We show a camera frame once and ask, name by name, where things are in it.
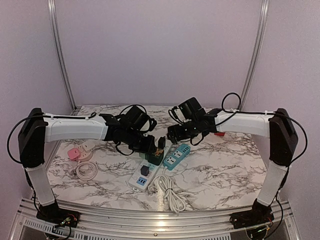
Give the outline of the black power adapter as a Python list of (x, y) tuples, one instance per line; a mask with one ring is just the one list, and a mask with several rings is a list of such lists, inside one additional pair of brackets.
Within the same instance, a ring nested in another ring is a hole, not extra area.
[(166, 147), (166, 137), (162, 136), (158, 139), (158, 148), (164, 149)]

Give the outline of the red cube socket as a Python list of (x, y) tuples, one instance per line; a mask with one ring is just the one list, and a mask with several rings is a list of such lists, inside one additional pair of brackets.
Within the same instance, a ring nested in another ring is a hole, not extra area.
[(225, 133), (224, 132), (216, 132), (214, 133), (215, 136), (220, 136), (220, 137), (224, 137)]

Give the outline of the teal power strip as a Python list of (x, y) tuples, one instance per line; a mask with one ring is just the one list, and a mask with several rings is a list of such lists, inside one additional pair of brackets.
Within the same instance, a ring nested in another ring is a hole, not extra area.
[(186, 156), (190, 153), (191, 147), (187, 144), (179, 145), (171, 155), (166, 157), (163, 161), (163, 166), (172, 171)]

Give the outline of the white long power strip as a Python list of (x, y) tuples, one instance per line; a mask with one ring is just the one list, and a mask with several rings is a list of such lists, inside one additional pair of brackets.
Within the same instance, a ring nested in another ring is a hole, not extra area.
[(135, 192), (145, 192), (148, 189), (149, 184), (156, 176), (160, 165), (155, 165), (148, 162), (144, 153), (140, 153), (139, 157), (142, 160), (128, 180), (128, 185)]

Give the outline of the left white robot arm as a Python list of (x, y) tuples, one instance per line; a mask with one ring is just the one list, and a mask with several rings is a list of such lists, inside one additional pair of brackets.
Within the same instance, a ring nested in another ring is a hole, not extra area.
[(100, 140), (124, 143), (133, 152), (154, 154), (155, 137), (148, 134), (157, 122), (137, 106), (125, 114), (92, 113), (89, 116), (53, 115), (34, 108), (29, 116), (20, 120), (18, 133), (19, 159), (31, 183), (44, 215), (53, 223), (63, 219), (44, 169), (46, 143), (60, 140)]

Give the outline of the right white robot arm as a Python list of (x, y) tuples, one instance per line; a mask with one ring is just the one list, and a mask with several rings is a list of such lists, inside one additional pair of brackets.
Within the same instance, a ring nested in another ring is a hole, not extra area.
[(263, 186), (255, 200), (257, 206), (248, 212), (247, 219), (258, 224), (267, 216), (278, 191), (282, 188), (298, 145), (298, 134), (294, 128), (298, 122), (289, 117), (284, 108), (275, 112), (243, 113), (214, 108), (206, 112), (203, 108), (192, 111), (180, 109), (185, 120), (167, 129), (167, 138), (172, 143), (192, 140), (198, 135), (203, 138), (210, 133), (235, 132), (257, 135), (269, 139), (270, 163)]

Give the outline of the pink cube socket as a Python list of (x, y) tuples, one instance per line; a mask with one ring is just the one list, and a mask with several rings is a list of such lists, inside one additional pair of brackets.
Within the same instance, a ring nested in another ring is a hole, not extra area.
[(79, 148), (73, 147), (72, 149), (67, 151), (67, 156), (70, 161), (76, 161), (81, 156), (81, 152)]

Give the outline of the dark green cube adapter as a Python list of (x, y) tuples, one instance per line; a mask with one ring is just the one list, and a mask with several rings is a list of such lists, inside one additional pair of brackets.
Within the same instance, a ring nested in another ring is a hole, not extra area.
[(147, 161), (155, 166), (159, 166), (163, 161), (164, 153), (165, 153), (164, 149), (157, 148), (156, 152), (148, 155)]

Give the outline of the small black usb charger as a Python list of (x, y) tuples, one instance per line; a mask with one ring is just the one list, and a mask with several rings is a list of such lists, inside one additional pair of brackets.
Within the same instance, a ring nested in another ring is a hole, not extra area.
[(149, 173), (150, 173), (150, 167), (147, 166), (147, 165), (143, 165), (143, 166), (141, 167), (141, 169), (140, 169), (140, 174), (141, 174), (142, 176), (148, 176)]

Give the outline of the beige round power strip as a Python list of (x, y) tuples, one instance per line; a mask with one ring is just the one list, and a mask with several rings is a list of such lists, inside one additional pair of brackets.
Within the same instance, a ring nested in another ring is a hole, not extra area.
[(77, 156), (75, 160), (77, 162), (86, 162), (92, 158), (94, 154), (93, 152), (96, 148), (96, 144), (93, 140), (87, 140), (82, 144), (76, 145), (75, 148), (79, 152), (79, 156)]

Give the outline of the aluminium front rail frame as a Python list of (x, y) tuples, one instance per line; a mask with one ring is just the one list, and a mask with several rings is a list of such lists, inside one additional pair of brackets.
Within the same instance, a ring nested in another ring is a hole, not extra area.
[[(180, 214), (149, 210), (128, 210), (90, 206), (58, 200), (60, 207), (80, 213), (70, 240), (249, 240), (246, 228), (234, 229), (230, 223), (232, 213), (249, 210), (250, 206), (185, 211)], [(267, 240), (302, 240), (293, 211), (288, 201), (281, 203), (283, 220)], [(33, 200), (23, 198), (19, 204), (8, 240), (23, 237), (43, 238), (44, 232), (59, 236), (69, 230), (52, 232), (53, 223), (36, 218)]]

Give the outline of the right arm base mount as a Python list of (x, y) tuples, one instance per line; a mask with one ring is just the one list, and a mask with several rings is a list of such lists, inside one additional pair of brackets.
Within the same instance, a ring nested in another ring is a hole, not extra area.
[(268, 222), (271, 223), (274, 219), (271, 206), (265, 206), (256, 199), (250, 210), (232, 213), (229, 221), (234, 229), (241, 229)]

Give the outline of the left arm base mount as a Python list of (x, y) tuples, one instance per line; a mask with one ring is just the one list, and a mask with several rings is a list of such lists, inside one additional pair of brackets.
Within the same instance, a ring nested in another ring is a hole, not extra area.
[(39, 204), (36, 217), (55, 224), (56, 228), (64, 226), (76, 228), (80, 219), (80, 213), (75, 210), (59, 207), (58, 202), (55, 200), (50, 205), (43, 206)]

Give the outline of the right aluminium post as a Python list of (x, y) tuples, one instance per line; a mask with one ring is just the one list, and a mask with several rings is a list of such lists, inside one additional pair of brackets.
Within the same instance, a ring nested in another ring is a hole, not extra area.
[(269, 11), (270, 1), (269, 0), (262, 0), (261, 7), (260, 7), (260, 14), (257, 26), (257, 32), (255, 37), (255, 42), (253, 45), (253, 51), (251, 55), (251, 59), (249, 62), (248, 71), (246, 74), (244, 86), (241, 92), (241, 104), (239, 106), (240, 110), (243, 110), (245, 107), (246, 100), (248, 98), (250, 88), (254, 79), (255, 70), (258, 62), (258, 58), (262, 49), (265, 32), (266, 32), (266, 25), (268, 20), (268, 11)]

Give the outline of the left aluminium post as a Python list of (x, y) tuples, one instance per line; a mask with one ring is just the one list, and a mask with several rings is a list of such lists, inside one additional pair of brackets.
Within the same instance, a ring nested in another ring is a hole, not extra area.
[(68, 103), (70, 105), (70, 108), (72, 111), (75, 111), (77, 109), (77, 105), (75, 102), (74, 95), (72, 93), (72, 88), (68, 76), (68, 71), (64, 59), (64, 54), (63, 54), (63, 48), (62, 48), (62, 43), (61, 43), (61, 38), (60, 38), (60, 33), (59, 33), (59, 25), (58, 25), (58, 18), (57, 18), (57, 11), (56, 11), (56, 1), (55, 0), (48, 0), (48, 10), (49, 10), (49, 16), (50, 16), (50, 21), (51, 21), (51, 28), (52, 28), (52, 33), (53, 33), (53, 40), (54, 40), (54, 45), (56, 49), (56, 54), (57, 54), (57, 59), (59, 63), (59, 69), (61, 72), (61, 77), (62, 81), (65, 87), (66, 91), (66, 96)]

